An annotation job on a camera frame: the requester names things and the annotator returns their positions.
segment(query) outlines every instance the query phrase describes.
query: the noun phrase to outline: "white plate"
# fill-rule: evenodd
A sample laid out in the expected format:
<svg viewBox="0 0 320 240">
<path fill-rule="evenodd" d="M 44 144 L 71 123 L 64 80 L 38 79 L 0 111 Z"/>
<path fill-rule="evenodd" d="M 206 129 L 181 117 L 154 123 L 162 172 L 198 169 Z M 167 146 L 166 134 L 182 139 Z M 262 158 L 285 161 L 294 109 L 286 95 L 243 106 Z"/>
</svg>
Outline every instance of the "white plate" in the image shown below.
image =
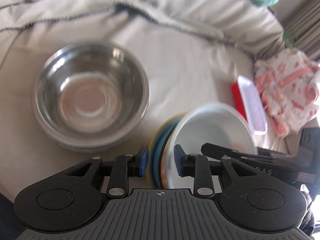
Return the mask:
<svg viewBox="0 0 320 240">
<path fill-rule="evenodd" d="M 231 106 L 211 103 L 188 113 L 175 128 L 165 156 L 165 170 L 169 188 L 193 189 L 192 177 L 181 178 L 174 162 L 173 149 L 180 144 L 186 154 L 201 154 L 201 146 L 212 143 L 257 155 L 245 119 Z M 213 176 L 216 192 L 221 192 L 217 176 Z"/>
</svg>

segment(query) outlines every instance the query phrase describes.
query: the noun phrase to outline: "blue plate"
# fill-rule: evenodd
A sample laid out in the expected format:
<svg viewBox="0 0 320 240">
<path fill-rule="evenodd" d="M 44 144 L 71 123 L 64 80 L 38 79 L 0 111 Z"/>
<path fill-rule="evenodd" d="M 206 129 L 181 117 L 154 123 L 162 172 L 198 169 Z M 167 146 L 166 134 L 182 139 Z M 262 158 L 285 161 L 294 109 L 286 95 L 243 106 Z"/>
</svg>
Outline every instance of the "blue plate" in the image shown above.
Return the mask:
<svg viewBox="0 0 320 240">
<path fill-rule="evenodd" d="M 155 152 L 156 149 L 158 147 L 158 144 L 161 140 L 161 138 L 166 134 L 166 132 L 170 129 L 170 127 L 172 126 L 172 123 L 178 123 L 180 121 L 181 117 L 177 117 L 175 119 L 173 119 L 172 121 L 168 122 L 156 135 L 156 138 L 154 139 L 151 148 L 150 148 L 150 152 L 149 152 L 149 161 L 148 161 L 148 173 L 149 173 L 149 180 L 150 180 L 150 184 L 152 188 L 158 188 L 156 181 L 155 181 L 155 177 L 154 177 L 154 172 L 153 172 L 153 162 L 154 162 L 154 156 L 155 156 Z"/>
</svg>

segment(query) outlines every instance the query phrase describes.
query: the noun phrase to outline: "food container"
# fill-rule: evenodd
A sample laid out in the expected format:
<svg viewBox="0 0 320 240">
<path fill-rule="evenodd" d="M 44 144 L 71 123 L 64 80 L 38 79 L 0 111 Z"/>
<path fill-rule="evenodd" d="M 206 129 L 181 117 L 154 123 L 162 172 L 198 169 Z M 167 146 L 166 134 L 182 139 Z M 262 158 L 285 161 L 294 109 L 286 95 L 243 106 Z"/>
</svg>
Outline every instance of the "food container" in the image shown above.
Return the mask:
<svg viewBox="0 0 320 240">
<path fill-rule="evenodd" d="M 266 134 L 266 114 L 255 84 L 250 79 L 239 76 L 232 85 L 232 94 L 236 109 L 248 121 L 250 131 L 255 135 Z"/>
</svg>

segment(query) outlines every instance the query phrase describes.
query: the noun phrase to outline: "metal bowl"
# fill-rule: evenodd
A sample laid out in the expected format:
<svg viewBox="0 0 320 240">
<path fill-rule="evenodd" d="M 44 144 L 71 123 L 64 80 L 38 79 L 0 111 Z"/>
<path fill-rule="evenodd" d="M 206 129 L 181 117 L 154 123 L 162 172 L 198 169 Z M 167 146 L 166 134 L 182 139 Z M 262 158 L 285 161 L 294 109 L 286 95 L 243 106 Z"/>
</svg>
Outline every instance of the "metal bowl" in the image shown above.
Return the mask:
<svg viewBox="0 0 320 240">
<path fill-rule="evenodd" d="M 113 44 L 80 43 L 44 64 L 32 103 L 44 131 L 65 147 L 105 149 L 127 136 L 147 109 L 141 64 Z"/>
</svg>

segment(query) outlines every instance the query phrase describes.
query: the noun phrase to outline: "floral cloth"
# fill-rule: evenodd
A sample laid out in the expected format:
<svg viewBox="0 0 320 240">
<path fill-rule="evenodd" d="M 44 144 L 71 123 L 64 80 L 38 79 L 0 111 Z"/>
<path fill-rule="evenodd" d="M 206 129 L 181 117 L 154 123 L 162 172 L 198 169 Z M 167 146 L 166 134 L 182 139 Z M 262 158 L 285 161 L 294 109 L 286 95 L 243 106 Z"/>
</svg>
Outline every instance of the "floral cloth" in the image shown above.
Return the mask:
<svg viewBox="0 0 320 240">
<path fill-rule="evenodd" d="M 298 133 L 319 105 L 320 67 L 298 49 L 285 49 L 254 64 L 255 83 L 278 137 Z"/>
</svg>

